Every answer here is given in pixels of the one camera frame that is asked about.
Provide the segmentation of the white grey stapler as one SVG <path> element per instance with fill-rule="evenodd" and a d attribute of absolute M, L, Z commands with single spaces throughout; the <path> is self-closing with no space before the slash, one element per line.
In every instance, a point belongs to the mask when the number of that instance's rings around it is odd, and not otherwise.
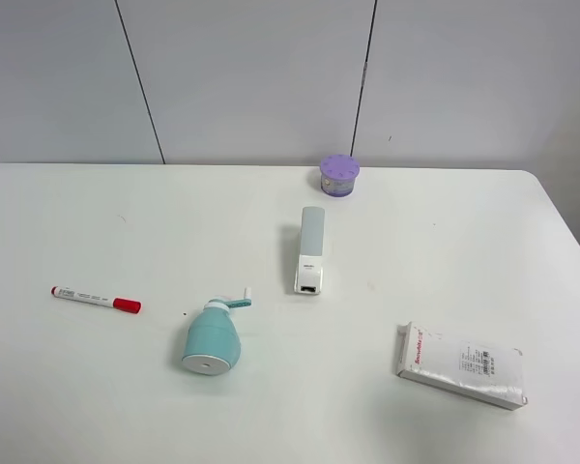
<path fill-rule="evenodd" d="M 302 210 L 302 224 L 294 290 L 298 294 L 318 295 L 323 283 L 325 210 L 308 206 Z"/>

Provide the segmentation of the purple round container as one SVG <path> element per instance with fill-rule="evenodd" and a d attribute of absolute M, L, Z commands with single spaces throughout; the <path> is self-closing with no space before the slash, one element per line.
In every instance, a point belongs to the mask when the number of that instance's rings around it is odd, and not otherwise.
<path fill-rule="evenodd" d="M 347 155 L 331 155 L 320 162 L 320 187 L 332 197 L 348 196 L 360 174 L 359 163 Z"/>

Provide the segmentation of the red white marker pen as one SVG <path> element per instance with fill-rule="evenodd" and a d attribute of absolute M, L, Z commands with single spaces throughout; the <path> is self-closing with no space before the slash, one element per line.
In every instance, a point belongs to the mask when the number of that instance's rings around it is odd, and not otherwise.
<path fill-rule="evenodd" d="M 53 297 L 58 299 L 74 301 L 87 305 L 97 305 L 113 308 L 129 314 L 138 314 L 142 307 L 141 302 L 138 301 L 122 298 L 107 298 L 99 295 L 78 292 L 70 288 L 60 286 L 52 287 L 50 293 Z"/>

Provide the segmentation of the white cardboard box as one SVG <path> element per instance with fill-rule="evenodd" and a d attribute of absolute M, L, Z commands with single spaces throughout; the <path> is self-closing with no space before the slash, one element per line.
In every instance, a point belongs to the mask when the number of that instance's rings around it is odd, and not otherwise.
<path fill-rule="evenodd" d="M 523 355 L 431 331 L 415 322 L 398 329 L 395 374 L 509 411 L 528 404 Z"/>

